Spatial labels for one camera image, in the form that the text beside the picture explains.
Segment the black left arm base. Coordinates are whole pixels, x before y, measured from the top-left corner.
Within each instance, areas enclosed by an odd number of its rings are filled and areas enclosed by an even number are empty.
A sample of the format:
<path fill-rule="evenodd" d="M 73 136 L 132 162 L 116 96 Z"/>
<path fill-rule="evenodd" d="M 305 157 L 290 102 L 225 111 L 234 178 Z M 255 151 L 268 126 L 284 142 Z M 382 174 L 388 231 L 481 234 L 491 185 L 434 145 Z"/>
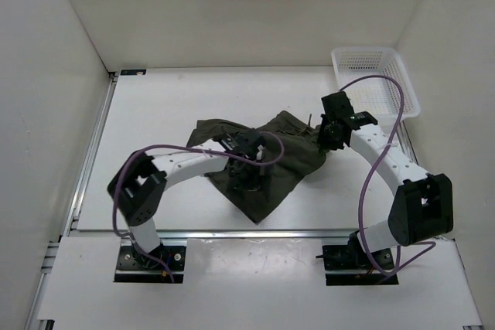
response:
<path fill-rule="evenodd" d="M 186 245 L 161 245 L 160 250 L 152 252 L 170 269 L 165 271 L 163 264 L 139 253 L 131 243 L 119 248 L 114 270 L 116 283 L 143 284 L 181 284 L 184 279 L 186 263 Z"/>

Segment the olive green shorts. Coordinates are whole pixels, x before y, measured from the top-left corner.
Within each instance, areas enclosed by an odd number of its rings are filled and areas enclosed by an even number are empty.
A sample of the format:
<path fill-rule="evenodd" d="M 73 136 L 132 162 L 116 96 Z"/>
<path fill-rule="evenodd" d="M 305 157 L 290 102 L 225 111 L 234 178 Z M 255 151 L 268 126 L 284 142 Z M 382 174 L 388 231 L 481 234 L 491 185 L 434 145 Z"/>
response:
<path fill-rule="evenodd" d="M 226 119 L 198 120 L 186 147 L 200 145 L 223 133 L 235 136 L 247 129 L 243 124 Z M 268 188 L 265 195 L 261 190 L 255 192 L 229 189 L 228 170 L 207 173 L 207 177 L 251 222 L 259 224 L 282 203 L 304 177 L 324 165 L 328 151 L 320 150 L 317 144 L 319 125 L 312 128 L 288 111 L 281 111 L 257 129 L 276 134 L 285 149 L 282 159 L 271 168 L 269 183 L 265 183 Z M 264 137 L 267 141 L 265 161 L 272 160 L 279 155 L 280 146 L 273 137 Z"/>

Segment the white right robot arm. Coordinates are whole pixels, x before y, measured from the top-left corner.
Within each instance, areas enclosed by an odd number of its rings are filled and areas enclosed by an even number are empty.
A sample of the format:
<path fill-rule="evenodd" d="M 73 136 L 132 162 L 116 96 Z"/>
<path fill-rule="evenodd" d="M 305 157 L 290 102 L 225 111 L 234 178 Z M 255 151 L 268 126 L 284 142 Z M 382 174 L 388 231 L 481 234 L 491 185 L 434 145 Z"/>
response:
<path fill-rule="evenodd" d="M 365 227 L 364 198 L 358 202 L 359 230 L 347 249 L 348 261 L 364 268 L 376 251 L 412 244 L 453 230 L 452 181 L 443 174 L 433 174 L 415 164 L 400 149 L 387 141 L 376 119 L 369 113 L 329 119 L 322 116 L 319 147 L 336 151 L 348 147 L 370 165 L 370 173 L 379 175 L 394 197 L 386 220 Z"/>

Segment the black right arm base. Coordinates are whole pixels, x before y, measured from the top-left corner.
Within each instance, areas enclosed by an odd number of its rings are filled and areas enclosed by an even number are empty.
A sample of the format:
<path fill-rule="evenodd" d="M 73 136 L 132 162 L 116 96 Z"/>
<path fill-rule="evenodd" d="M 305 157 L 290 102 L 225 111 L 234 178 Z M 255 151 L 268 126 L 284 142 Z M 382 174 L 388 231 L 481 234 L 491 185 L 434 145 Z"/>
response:
<path fill-rule="evenodd" d="M 323 261 L 326 286 L 374 286 L 398 285 L 397 275 L 385 277 L 370 262 L 362 249 L 356 233 L 352 233 L 346 244 L 327 244 L 316 259 Z"/>

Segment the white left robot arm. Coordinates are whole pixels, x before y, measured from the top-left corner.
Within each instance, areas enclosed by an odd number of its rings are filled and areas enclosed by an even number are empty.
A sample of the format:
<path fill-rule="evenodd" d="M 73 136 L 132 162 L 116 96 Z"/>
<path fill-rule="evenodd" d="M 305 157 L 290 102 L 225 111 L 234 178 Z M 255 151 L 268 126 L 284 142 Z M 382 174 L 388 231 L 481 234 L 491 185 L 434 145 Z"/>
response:
<path fill-rule="evenodd" d="M 145 268 L 159 265 L 162 242 L 155 226 L 162 195 L 179 183 L 208 173 L 227 173 L 227 184 L 259 189 L 274 162 L 265 159 L 266 141 L 211 138 L 193 147 L 151 145 L 133 152 L 108 184 L 112 228 L 133 243 Z"/>

